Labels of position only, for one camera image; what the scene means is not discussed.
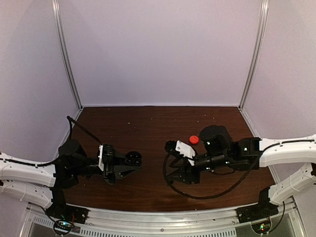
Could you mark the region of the small black clip object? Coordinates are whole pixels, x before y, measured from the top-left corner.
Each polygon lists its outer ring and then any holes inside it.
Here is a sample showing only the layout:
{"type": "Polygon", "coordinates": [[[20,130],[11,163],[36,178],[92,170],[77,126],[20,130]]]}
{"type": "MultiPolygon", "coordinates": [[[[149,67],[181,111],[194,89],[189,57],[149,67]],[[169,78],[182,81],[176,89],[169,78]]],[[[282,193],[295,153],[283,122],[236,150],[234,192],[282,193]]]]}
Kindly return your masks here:
{"type": "Polygon", "coordinates": [[[125,164],[133,166],[142,165],[142,155],[139,152],[131,151],[125,155],[125,164]]]}

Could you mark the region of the orange earbud charging case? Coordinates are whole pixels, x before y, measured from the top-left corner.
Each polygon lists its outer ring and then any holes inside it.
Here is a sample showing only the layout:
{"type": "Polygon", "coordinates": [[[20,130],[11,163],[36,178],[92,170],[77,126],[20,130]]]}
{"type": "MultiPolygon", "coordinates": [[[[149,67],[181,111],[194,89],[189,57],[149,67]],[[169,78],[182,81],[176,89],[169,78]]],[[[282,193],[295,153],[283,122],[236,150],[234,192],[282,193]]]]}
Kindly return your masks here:
{"type": "Polygon", "coordinates": [[[199,143],[199,137],[198,136],[195,136],[195,135],[192,135],[189,137],[189,142],[193,145],[196,145],[199,143]]]}

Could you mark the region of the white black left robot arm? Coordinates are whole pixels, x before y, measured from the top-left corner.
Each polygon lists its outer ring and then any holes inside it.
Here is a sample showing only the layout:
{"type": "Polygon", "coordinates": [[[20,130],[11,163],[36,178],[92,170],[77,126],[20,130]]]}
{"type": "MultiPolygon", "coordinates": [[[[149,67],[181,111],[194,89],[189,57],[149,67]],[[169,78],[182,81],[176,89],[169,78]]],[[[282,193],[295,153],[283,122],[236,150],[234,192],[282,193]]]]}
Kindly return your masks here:
{"type": "Polygon", "coordinates": [[[71,215],[65,204],[63,190],[79,183],[79,177],[100,176],[108,184],[115,184],[142,167],[142,155],[131,151],[116,151],[111,145],[101,144],[97,156],[87,156],[81,144],[71,139],[58,149],[58,157],[49,162],[30,161],[0,155],[0,193],[20,201],[50,208],[60,219],[71,215]]]}

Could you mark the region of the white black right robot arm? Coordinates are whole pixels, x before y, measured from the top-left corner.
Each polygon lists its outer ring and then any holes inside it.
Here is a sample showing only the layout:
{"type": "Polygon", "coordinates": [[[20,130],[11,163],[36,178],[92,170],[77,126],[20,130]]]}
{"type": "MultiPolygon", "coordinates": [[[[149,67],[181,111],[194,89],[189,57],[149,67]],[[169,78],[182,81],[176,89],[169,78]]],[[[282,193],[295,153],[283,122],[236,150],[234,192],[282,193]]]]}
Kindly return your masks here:
{"type": "Polygon", "coordinates": [[[263,218],[272,206],[279,206],[285,199],[316,183],[315,135],[279,140],[251,137],[233,141],[225,126],[210,125],[200,132],[199,138],[206,150],[202,155],[180,140],[165,143],[164,179],[173,191],[184,197],[199,200],[219,198],[235,189],[252,170],[276,164],[302,163],[303,166],[288,178],[260,192],[253,214],[263,218]],[[173,185],[174,182],[198,184],[201,172],[214,172],[223,167],[243,171],[244,174],[221,193],[198,197],[173,185]]]}

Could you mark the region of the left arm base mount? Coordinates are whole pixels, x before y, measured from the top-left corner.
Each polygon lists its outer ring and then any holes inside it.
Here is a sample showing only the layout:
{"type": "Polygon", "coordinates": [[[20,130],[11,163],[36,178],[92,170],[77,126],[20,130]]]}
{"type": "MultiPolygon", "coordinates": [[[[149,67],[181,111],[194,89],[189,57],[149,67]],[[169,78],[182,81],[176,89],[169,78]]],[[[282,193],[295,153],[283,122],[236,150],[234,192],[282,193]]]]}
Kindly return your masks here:
{"type": "Polygon", "coordinates": [[[49,188],[52,194],[52,204],[45,208],[46,216],[53,221],[53,230],[59,236],[69,234],[75,224],[85,224],[88,209],[66,204],[66,199],[62,190],[49,188]]]}

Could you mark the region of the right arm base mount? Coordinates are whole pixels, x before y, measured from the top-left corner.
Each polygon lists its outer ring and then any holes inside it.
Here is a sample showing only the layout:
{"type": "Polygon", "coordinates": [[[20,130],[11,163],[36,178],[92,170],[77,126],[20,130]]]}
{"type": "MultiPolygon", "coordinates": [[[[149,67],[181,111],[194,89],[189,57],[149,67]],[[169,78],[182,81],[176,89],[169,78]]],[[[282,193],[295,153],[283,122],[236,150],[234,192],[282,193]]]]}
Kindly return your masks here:
{"type": "Polygon", "coordinates": [[[270,202],[269,190],[260,191],[257,204],[236,209],[239,223],[251,222],[252,230],[259,235],[266,235],[271,230],[271,216],[278,214],[278,205],[270,202]]]}

